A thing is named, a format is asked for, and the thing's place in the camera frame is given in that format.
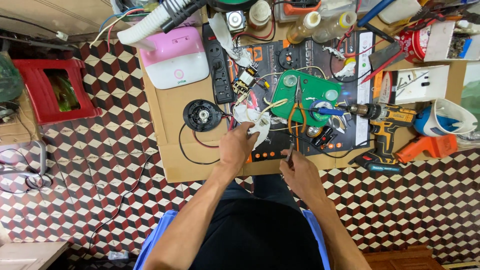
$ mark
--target power strip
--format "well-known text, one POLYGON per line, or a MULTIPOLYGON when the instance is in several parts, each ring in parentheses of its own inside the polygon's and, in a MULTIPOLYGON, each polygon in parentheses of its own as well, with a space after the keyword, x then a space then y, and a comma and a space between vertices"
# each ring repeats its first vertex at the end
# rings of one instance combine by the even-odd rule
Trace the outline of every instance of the power strip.
POLYGON ((213 95, 216 104, 235 102, 237 97, 228 73, 228 55, 216 39, 209 23, 202 25, 202 38, 208 60, 210 76, 213 80, 213 95))

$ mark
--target pink device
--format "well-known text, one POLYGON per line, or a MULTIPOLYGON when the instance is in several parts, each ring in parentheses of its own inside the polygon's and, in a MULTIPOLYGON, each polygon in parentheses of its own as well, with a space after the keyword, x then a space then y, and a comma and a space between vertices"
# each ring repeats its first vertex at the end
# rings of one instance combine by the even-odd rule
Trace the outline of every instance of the pink device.
POLYGON ((210 74, 202 39, 195 27, 187 26, 146 38, 152 51, 140 49, 148 77, 158 89, 169 89, 205 79, 210 74))

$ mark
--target cordless drill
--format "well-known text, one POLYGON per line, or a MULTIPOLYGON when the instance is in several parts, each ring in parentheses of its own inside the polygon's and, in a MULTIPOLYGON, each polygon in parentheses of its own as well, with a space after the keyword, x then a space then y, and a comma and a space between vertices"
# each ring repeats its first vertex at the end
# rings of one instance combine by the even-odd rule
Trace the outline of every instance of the cordless drill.
POLYGON ((356 162, 371 172, 401 174, 403 168, 397 164, 397 160, 392 155, 394 133, 399 127, 412 126, 416 112, 382 103, 351 104, 338 107, 346 109, 351 114, 370 119, 371 132, 376 135, 375 148, 357 156, 349 164, 356 162))

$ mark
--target red plastic stool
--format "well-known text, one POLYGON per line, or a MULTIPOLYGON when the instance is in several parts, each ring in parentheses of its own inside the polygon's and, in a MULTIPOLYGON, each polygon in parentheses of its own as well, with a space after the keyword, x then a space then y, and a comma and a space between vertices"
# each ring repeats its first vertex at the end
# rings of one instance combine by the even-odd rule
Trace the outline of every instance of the red plastic stool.
POLYGON ((33 110, 38 124, 59 123, 79 118, 96 117, 102 109, 94 108, 82 85, 80 69, 85 63, 80 60, 13 60, 27 86, 33 110), (71 111, 60 111, 52 85, 43 71, 44 69, 63 69, 73 87, 80 108, 71 111))

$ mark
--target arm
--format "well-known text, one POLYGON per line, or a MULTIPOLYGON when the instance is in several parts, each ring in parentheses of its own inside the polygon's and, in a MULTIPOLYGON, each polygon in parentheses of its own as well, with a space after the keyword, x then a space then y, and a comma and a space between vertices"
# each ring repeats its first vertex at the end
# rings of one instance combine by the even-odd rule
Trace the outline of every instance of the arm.
POLYGON ((257 141, 259 133, 247 136, 248 129, 253 126, 253 123, 244 122, 220 139, 220 162, 155 244, 144 270, 190 267, 225 188, 243 166, 257 141))
POLYGON ((313 212, 324 233, 325 244, 331 251, 335 270, 371 270, 338 217, 335 204, 326 194, 318 169, 301 153, 292 153, 293 169, 280 161, 285 181, 313 212))

